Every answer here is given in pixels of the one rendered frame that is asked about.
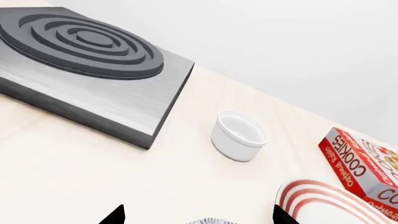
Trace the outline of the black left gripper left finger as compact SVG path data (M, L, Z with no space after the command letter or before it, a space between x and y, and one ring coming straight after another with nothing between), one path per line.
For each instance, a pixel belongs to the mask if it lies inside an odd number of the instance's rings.
M119 205L113 210L106 218L104 218L99 224L124 224L125 222L125 211L124 205Z

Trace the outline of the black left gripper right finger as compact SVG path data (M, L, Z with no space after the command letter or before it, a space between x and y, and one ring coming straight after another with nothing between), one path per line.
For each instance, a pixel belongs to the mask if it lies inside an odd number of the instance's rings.
M283 210L278 205L274 205L272 219L274 224L299 224L299 222L292 218L285 210Z

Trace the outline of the white plate with red rings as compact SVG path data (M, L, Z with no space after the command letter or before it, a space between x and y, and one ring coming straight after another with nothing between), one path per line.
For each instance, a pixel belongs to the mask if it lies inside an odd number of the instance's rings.
M318 180L285 182L275 204L299 224L395 224L351 192Z

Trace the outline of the black bowl with striped rim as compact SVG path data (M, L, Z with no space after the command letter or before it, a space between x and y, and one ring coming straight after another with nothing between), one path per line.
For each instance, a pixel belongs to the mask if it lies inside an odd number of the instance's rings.
M192 220L185 224L238 224L236 222L231 222L222 218L199 218L197 220Z

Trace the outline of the white ceramic ramekin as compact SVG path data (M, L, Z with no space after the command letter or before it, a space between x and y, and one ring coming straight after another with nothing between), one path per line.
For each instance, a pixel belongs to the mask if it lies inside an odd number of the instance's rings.
M236 110L220 111L211 132L215 149L238 162L253 160L268 140L268 134L259 123Z

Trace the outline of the red oatmeal raisin cookies box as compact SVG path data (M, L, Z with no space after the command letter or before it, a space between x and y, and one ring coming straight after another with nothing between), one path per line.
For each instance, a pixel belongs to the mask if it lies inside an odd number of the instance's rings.
M347 191L398 222L398 152L335 127L318 147Z

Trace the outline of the grey flat stove burner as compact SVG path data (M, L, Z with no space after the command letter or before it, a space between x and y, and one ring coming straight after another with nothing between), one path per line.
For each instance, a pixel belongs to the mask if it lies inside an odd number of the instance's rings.
M0 94L150 149L194 62L64 7L0 7Z

